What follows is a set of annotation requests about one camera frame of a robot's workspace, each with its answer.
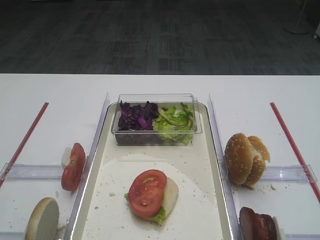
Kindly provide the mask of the dark meat patty rear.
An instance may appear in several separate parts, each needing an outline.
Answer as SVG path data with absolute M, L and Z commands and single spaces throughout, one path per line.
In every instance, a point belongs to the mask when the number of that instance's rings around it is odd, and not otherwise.
M 277 240 L 276 225 L 268 214 L 255 214 L 255 240 Z

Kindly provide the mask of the right long clear divider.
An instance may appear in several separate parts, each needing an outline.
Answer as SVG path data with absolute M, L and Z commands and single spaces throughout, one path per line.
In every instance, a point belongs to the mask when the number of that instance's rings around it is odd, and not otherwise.
M 232 240 L 242 240 L 242 232 L 238 222 L 237 210 L 233 198 L 233 189 L 228 178 L 228 168 L 224 157 L 223 145 L 221 141 L 221 134 L 219 124 L 216 117 L 216 110 L 211 95 L 208 96 L 207 101 L 209 119 L 211 124 L 211 132 L 214 141 L 214 147 L 217 158 L 217 165 L 219 169 L 220 182 L 222 186 L 223 199 L 228 221 L 229 234 Z

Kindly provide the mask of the green lettuce in container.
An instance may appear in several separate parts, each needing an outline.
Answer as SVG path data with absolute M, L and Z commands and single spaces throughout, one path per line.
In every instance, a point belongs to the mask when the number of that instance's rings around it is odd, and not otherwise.
M 191 131 L 194 123 L 194 114 L 187 104 L 181 103 L 182 109 L 160 108 L 159 116 L 155 121 L 153 129 L 159 134 L 159 137 L 168 145 L 184 144 L 192 142 L 193 134 L 184 133 Z

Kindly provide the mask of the red strip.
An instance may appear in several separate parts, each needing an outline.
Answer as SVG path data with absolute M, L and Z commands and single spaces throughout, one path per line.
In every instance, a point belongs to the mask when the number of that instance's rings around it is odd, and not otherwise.
M 45 102 L 40 109 L 39 113 L 37 114 L 36 118 L 32 122 L 30 128 L 28 129 L 27 133 L 25 134 L 24 138 L 22 139 L 21 143 L 19 144 L 18 148 L 16 149 L 14 155 L 12 156 L 9 163 L 4 167 L 4 173 L 0 176 L 0 187 L 2 187 L 3 183 L 5 182 L 5 178 L 9 171 L 11 170 L 12 166 L 16 163 L 19 155 L 21 154 L 24 146 L 26 145 L 27 141 L 29 140 L 31 134 L 33 133 L 34 129 L 36 128 L 37 124 L 39 123 L 40 119 L 42 118 L 43 114 L 45 113 L 49 103 Z
M 299 148 L 297 147 L 297 145 L 296 145 L 296 143 L 295 143 L 295 141 L 294 141 L 289 129 L 287 128 L 287 125 L 286 125 L 284 119 L 282 118 L 282 116 L 281 116 L 276 104 L 274 102 L 271 102 L 270 106 L 271 106 L 271 108 L 272 108 L 272 110 L 273 110 L 273 112 L 274 112 L 274 114 L 275 114 L 275 116 L 276 116 L 276 118 L 277 118 L 277 120 L 278 120 L 278 122 L 279 122 L 279 124 L 280 124 L 280 126 L 281 126 L 281 128 L 283 130 L 283 132 L 285 133 L 285 136 L 286 136 L 286 138 L 287 138 L 287 140 L 288 140 L 288 142 L 289 142 L 289 144 L 290 144 L 290 146 L 291 146 L 291 148 L 292 148 L 292 150 L 293 150 L 298 162 L 302 166 L 302 168 L 304 170 L 304 173 L 305 173 L 305 175 L 306 175 L 306 177 L 308 179 L 308 182 L 309 182 L 309 184 L 310 184 L 310 186 L 311 186 L 311 188 L 312 188 L 317 200 L 320 201 L 320 190 L 319 190 L 319 188 L 317 186 L 317 183 L 316 183 L 316 177 L 311 172 L 312 169 L 307 166 L 307 164 L 306 164 L 301 152 L 299 151 Z

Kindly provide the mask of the white patty stand block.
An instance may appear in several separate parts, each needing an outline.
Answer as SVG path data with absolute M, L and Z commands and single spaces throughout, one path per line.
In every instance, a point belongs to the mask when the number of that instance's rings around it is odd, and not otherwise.
M 287 238 L 286 238 L 284 229 L 280 228 L 278 219 L 275 216 L 273 216 L 272 219 L 273 219 L 273 222 L 274 222 L 275 228 L 276 228 L 276 237 L 277 237 L 276 239 L 277 240 L 286 240 Z

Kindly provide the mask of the white floor stand base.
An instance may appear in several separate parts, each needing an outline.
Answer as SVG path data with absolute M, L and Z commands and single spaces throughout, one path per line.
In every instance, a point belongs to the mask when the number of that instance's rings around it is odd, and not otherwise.
M 308 23 L 305 16 L 305 10 L 308 4 L 308 0 L 301 1 L 301 8 L 297 20 L 285 22 L 282 28 L 285 32 L 293 35 L 306 35 L 311 32 L 312 26 Z

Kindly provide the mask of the right lower clear crossbar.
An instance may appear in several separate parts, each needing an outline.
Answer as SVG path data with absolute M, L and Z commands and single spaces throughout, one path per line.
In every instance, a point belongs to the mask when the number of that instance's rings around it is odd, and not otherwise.
M 283 228 L 280 229 L 282 240 L 320 240 L 319 234 L 293 234 L 285 233 Z

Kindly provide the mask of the left upper clear crossbar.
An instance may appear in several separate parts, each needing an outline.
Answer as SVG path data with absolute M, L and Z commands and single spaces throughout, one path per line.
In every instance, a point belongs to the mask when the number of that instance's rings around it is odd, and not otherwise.
M 63 174 L 61 165 L 27 165 L 6 163 L 0 172 L 1 180 L 61 180 Z

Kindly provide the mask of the sesame bun front right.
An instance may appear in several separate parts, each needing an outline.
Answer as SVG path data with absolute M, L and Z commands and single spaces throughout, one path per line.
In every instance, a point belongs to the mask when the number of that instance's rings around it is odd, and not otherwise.
M 236 185 L 246 182 L 253 166 L 253 146 L 244 133 L 234 134 L 227 142 L 225 161 L 230 180 Z

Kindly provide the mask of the left red strip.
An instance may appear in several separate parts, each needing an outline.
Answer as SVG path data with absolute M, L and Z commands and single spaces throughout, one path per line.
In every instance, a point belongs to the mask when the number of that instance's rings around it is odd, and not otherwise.
M 36 118 L 32 122 L 30 128 L 28 129 L 27 133 L 25 134 L 24 138 L 22 139 L 21 143 L 19 144 L 18 148 L 16 149 L 14 155 L 12 156 L 9 163 L 4 167 L 4 173 L 0 176 L 0 187 L 2 187 L 3 183 L 5 182 L 5 178 L 9 171 L 11 170 L 12 166 L 16 163 L 19 155 L 21 154 L 24 146 L 26 145 L 27 141 L 29 140 L 31 134 L 33 133 L 34 129 L 36 128 L 37 124 L 39 123 L 40 119 L 42 118 L 43 114 L 45 113 L 49 103 L 45 102 L 40 109 L 39 113 L 37 114 Z

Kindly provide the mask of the white tomato stand block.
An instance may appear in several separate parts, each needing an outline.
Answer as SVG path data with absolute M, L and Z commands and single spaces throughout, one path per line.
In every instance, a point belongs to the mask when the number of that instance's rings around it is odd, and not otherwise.
M 70 162 L 70 155 L 71 155 L 72 149 L 70 147 L 66 147 L 62 157 L 61 157 L 61 166 L 64 169 Z

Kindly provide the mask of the clear plastic salad container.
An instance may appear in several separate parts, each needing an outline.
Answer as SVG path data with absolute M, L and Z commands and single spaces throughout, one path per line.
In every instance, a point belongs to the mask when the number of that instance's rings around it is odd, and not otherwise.
M 119 130 L 118 122 L 121 117 L 120 102 L 127 102 L 131 107 L 135 105 L 145 106 L 146 102 L 155 103 L 158 110 L 161 108 L 170 109 L 176 107 L 178 110 L 182 109 L 181 103 L 188 105 L 189 109 L 193 112 L 193 126 L 191 131 L 183 132 L 184 134 L 196 134 L 202 132 L 200 122 L 200 110 L 198 100 L 191 93 L 167 93 L 167 94 L 121 94 L 118 97 L 118 102 L 115 109 L 115 114 L 112 120 L 111 132 L 115 136 L 115 140 L 120 146 L 177 146 L 177 145 L 191 145 L 190 144 L 165 144 L 159 137 L 158 132 L 154 130 L 156 119 L 152 121 L 153 130 Z

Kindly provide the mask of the sesame bun rear right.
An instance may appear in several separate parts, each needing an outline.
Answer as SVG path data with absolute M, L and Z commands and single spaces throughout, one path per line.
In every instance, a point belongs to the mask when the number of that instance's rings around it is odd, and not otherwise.
M 271 158 L 268 148 L 265 146 L 261 138 L 258 136 L 249 136 L 248 140 L 252 145 L 253 164 L 245 185 L 253 188 L 253 186 L 260 180 L 266 169 L 266 161 L 270 162 Z

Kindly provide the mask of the dark meat patty front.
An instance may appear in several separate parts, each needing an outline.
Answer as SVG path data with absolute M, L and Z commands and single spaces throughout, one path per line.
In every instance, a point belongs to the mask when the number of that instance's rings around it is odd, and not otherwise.
M 257 240 L 258 227 L 255 212 L 248 207 L 242 207 L 239 212 L 239 224 L 244 240 Z

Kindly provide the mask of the purple cabbage shreds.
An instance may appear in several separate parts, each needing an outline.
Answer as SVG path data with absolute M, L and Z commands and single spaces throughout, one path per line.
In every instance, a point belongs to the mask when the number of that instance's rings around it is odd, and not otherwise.
M 129 103 L 120 101 L 120 108 L 119 131 L 152 131 L 153 120 L 159 117 L 158 105 L 149 101 L 144 106 L 130 106 Z

